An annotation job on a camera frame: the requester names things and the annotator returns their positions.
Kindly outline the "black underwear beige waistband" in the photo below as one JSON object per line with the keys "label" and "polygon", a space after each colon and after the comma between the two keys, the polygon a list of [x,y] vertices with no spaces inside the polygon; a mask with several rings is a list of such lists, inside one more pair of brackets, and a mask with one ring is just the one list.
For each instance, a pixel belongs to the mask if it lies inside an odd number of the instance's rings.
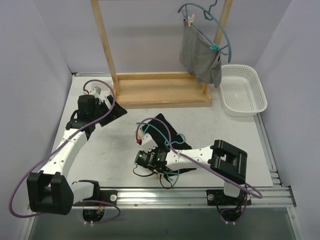
{"label": "black underwear beige waistband", "polygon": [[169,136],[171,139],[171,145],[174,149],[192,149],[192,147],[186,143],[185,136],[181,133],[177,133],[162,113],[159,113],[154,118],[150,118],[149,122],[143,120],[139,127],[139,131],[141,133],[138,133],[138,138],[141,138],[146,133],[150,134],[153,140],[157,143],[158,148],[163,151],[170,150]]}

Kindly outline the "wooden clothes rack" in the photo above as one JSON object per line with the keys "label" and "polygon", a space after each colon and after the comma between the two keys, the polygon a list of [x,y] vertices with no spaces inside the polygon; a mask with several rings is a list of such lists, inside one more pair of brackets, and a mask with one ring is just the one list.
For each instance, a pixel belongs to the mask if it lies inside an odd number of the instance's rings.
{"label": "wooden clothes rack", "polygon": [[99,31],[104,55],[111,74],[116,101],[125,108],[209,107],[212,97],[209,86],[198,83],[186,72],[117,73],[104,26],[100,5],[90,2]]}

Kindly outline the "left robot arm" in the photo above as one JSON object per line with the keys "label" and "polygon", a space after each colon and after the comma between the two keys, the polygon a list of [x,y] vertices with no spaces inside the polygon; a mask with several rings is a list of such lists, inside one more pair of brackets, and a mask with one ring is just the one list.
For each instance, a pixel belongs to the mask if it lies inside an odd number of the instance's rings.
{"label": "left robot arm", "polygon": [[62,140],[38,171],[26,179],[29,205],[32,212],[67,215],[74,204],[85,201],[95,206],[101,201],[101,190],[96,180],[67,178],[78,153],[91,137],[96,125],[101,127],[127,114],[110,94],[101,99],[97,94],[84,94],[77,100],[77,109],[66,124]]}

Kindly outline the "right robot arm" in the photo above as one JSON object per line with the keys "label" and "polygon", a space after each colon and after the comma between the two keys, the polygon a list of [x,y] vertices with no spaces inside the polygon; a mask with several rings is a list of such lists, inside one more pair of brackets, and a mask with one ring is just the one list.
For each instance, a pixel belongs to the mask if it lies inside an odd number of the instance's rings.
{"label": "right robot arm", "polygon": [[152,173],[169,175],[205,169],[224,180],[222,200],[232,205],[240,198],[241,188],[246,183],[248,154],[224,141],[215,140],[213,145],[198,149],[174,149],[142,145],[134,163]]}

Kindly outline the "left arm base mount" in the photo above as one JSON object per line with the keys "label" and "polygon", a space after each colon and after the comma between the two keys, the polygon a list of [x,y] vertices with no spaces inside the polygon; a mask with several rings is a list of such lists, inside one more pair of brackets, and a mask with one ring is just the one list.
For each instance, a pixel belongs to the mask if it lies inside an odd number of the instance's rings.
{"label": "left arm base mount", "polygon": [[118,191],[111,189],[111,190],[101,190],[96,200],[116,205],[117,198],[118,198]]}

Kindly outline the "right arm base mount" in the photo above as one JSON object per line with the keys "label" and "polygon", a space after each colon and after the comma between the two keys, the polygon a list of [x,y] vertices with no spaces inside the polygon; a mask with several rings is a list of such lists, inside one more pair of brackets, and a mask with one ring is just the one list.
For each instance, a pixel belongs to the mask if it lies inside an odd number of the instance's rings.
{"label": "right arm base mount", "polygon": [[208,189],[205,193],[208,206],[237,207],[245,205],[245,193],[243,191],[240,191],[238,197],[226,196],[222,189]]}

